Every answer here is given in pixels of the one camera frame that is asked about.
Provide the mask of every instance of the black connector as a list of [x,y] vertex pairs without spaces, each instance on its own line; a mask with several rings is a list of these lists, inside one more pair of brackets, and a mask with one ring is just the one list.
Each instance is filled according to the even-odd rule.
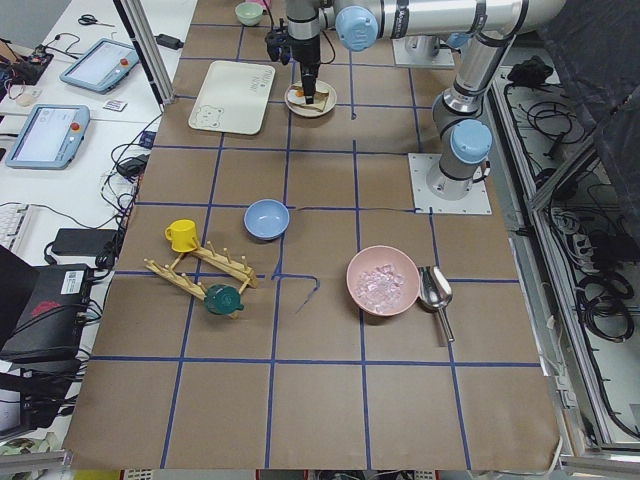
[[161,33],[160,35],[156,35],[156,43],[163,47],[170,48],[172,50],[178,50],[179,48],[184,47],[184,43],[181,42],[176,37],[171,37],[169,35],[165,35]]

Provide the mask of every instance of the green bowl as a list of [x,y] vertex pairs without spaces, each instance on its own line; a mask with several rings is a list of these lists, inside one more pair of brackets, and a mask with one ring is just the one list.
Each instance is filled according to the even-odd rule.
[[254,2],[241,3],[236,7],[236,17],[247,27],[257,25],[262,20],[262,5]]

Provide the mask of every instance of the white keyboard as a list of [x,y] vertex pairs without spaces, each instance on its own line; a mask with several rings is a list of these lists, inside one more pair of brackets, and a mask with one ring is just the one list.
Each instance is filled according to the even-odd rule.
[[0,245],[16,253],[34,208],[25,203],[0,206]]

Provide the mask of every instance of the pink bowl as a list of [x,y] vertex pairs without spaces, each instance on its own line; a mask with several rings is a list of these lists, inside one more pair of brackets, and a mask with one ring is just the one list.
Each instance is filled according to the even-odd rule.
[[[362,299],[358,298],[356,289],[361,282],[360,275],[363,272],[373,272],[387,264],[393,265],[394,272],[403,277],[404,283],[400,286],[400,298],[393,308],[376,312],[367,307]],[[375,245],[361,250],[349,262],[349,267],[347,267],[347,288],[353,301],[362,310],[379,317],[390,317],[404,312],[415,303],[420,294],[420,274],[413,260],[397,248]]]

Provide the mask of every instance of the metal scoop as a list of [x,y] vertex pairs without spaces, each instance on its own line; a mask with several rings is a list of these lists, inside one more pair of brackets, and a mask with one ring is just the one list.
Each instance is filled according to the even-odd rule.
[[420,273],[420,300],[424,307],[440,319],[448,342],[453,342],[453,332],[445,307],[453,298],[451,286],[438,267],[418,267]]

